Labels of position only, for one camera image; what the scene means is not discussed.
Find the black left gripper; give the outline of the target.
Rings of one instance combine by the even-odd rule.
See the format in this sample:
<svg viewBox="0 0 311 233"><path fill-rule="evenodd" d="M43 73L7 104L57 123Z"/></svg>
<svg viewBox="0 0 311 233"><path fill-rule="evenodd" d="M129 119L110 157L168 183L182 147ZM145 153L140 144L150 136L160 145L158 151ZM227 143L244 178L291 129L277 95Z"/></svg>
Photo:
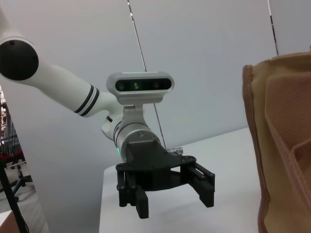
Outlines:
<svg viewBox="0 0 311 233"><path fill-rule="evenodd" d="M149 217L145 191L160 191L189 184L207 207L214 206L215 174L193 156L168 153L158 142L132 143L125 147L126 162L116 165L119 206L135 206L141 219Z"/></svg>

